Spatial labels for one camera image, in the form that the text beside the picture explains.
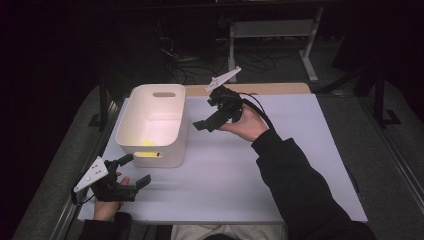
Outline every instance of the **person's right hand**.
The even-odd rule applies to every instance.
[[[268,130],[268,127],[257,112],[243,104],[240,120],[235,123],[225,123],[219,130],[232,132],[244,140],[253,142],[263,132]]]

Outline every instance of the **person's left hand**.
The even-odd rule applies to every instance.
[[[130,182],[129,177],[124,177],[121,181],[122,185],[128,185]],[[119,210],[122,202],[102,202],[94,199],[94,217],[93,220],[97,221],[111,221],[115,220],[115,214]]]

